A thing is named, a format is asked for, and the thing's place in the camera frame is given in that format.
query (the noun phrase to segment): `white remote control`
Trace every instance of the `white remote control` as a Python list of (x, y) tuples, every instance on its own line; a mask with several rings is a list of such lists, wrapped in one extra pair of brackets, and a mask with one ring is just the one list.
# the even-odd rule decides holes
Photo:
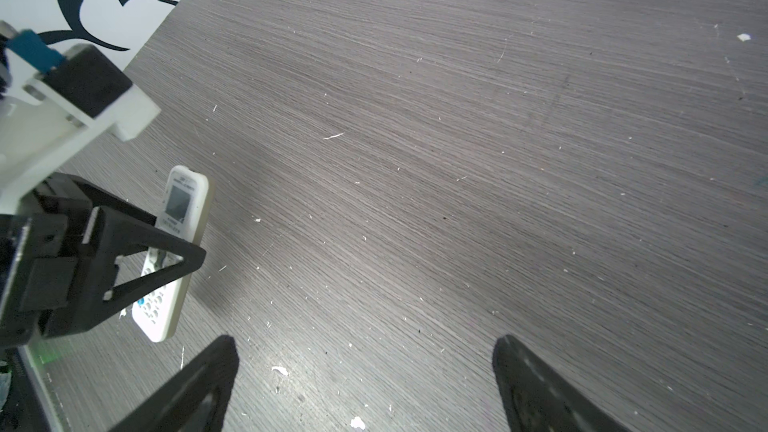
[[(199, 245), (213, 196), (213, 184), (206, 176), (184, 166), (174, 167), (168, 175), (163, 208), (154, 226)], [(141, 275), (151, 274), (180, 260), (178, 255), (149, 248)], [(149, 340), (161, 342), (176, 332), (190, 277), (191, 274), (187, 274), (134, 302), (131, 315)]]

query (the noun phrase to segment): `remote control display screen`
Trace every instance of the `remote control display screen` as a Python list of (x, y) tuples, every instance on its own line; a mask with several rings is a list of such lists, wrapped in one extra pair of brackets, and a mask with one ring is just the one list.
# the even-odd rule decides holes
[(187, 215), (187, 208), (190, 205), (190, 195), (176, 186), (172, 186), (170, 197), (168, 197), (168, 207), (165, 213), (175, 218), (179, 222), (184, 222), (184, 216)]

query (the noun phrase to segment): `white debris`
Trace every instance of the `white debris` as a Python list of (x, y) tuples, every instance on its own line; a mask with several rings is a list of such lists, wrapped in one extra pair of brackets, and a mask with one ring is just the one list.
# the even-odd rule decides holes
[(355, 417), (350, 422), (350, 427), (353, 428), (353, 429), (365, 430), (366, 429), (366, 424), (362, 421), (361, 418)]

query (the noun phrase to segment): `gray wood grain surface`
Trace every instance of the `gray wood grain surface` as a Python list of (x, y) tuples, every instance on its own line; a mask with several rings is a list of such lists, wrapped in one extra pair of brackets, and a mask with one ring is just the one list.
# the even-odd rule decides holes
[(47, 344), (67, 420), (228, 333), (227, 430), (504, 430), (514, 333), (632, 430), (764, 430), (767, 4), (182, 0), (128, 68), (163, 113), (67, 170), (213, 177), (208, 257), (171, 340)]

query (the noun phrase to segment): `blue tape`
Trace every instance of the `blue tape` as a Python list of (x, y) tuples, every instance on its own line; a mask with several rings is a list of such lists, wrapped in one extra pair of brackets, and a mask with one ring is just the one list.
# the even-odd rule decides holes
[(64, 62), (62, 54), (45, 45), (38, 34), (29, 29), (10, 39), (5, 46), (42, 73), (48, 73)]

